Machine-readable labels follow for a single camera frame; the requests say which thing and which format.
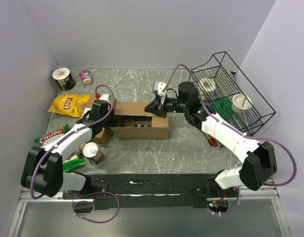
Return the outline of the labelled cardboard express box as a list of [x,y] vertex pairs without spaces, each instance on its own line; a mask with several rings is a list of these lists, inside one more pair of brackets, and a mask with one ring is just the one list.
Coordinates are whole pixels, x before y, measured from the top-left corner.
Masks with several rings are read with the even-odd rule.
[[[83,118],[85,118],[86,124],[94,123],[100,119],[106,119],[112,109],[115,109],[116,99],[111,97],[111,102],[99,100],[100,94],[93,93],[91,94],[88,102],[86,103],[86,107],[84,109]],[[111,133],[110,127],[104,128],[102,125],[102,121],[96,123],[91,126],[93,132],[93,140],[98,142],[99,144],[105,145],[109,141],[109,136]]]

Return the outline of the plain taped cardboard box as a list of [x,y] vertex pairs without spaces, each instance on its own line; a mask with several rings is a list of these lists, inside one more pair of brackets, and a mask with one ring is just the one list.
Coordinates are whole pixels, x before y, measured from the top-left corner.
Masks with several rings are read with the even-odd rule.
[[[144,111],[148,102],[118,102],[114,113],[119,121],[111,127],[119,139],[168,139],[169,117],[158,117]],[[133,117],[151,117],[152,124],[136,124]]]

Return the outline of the red black box cutter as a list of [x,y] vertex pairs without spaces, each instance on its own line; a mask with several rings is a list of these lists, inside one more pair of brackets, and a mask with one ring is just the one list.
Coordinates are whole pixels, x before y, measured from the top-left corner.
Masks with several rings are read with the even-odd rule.
[[216,147],[218,145],[218,142],[216,141],[216,139],[211,136],[207,136],[207,140],[208,140],[209,145],[212,147]]

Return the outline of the blue plastic object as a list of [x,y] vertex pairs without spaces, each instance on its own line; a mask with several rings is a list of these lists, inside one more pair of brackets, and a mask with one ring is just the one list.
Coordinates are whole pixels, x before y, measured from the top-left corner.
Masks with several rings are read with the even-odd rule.
[[151,125],[152,124],[152,118],[151,117],[133,117],[132,119],[136,124],[145,124],[145,125]]

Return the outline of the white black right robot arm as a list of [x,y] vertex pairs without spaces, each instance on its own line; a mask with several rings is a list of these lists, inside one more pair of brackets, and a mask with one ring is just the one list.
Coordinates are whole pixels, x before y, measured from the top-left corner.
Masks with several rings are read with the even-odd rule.
[[192,82],[179,84],[178,96],[169,98],[164,82],[156,82],[152,92],[155,99],[145,107],[145,112],[158,117],[168,113],[183,113],[187,122],[210,135],[227,147],[242,163],[241,167],[219,171],[210,184],[210,192],[222,196],[228,188],[245,186],[257,191],[277,172],[274,147],[269,142],[260,143],[245,137],[225,122],[219,114],[205,110],[199,92]]

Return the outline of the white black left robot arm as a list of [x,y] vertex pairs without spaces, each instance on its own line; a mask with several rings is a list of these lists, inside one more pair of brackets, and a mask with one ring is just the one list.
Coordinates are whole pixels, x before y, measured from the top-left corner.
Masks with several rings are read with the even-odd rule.
[[104,127],[116,125],[115,102],[95,100],[92,109],[64,136],[44,148],[32,147],[27,154],[21,186],[31,197],[53,197],[60,191],[74,191],[80,198],[91,195],[91,179],[79,173],[63,172],[63,163],[83,143],[93,139]]

